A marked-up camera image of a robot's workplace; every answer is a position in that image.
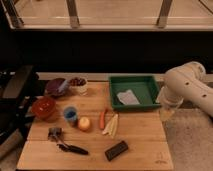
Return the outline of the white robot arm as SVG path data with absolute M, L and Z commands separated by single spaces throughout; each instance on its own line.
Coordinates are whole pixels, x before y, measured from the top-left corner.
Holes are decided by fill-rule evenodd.
M 213 88 L 203 81 L 206 75 L 204 66 L 196 61 L 174 67 L 164 74 L 164 86 L 156 101 L 161 104 L 160 118 L 167 121 L 181 106 L 189 100 L 213 118 Z

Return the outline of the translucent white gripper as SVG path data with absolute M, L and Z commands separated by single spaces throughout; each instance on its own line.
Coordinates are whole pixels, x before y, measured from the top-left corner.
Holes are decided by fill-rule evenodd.
M 167 121 L 183 103 L 183 98 L 175 94 L 167 86 L 163 86 L 157 96 L 156 102 L 161 105 L 159 110 L 160 119 Z

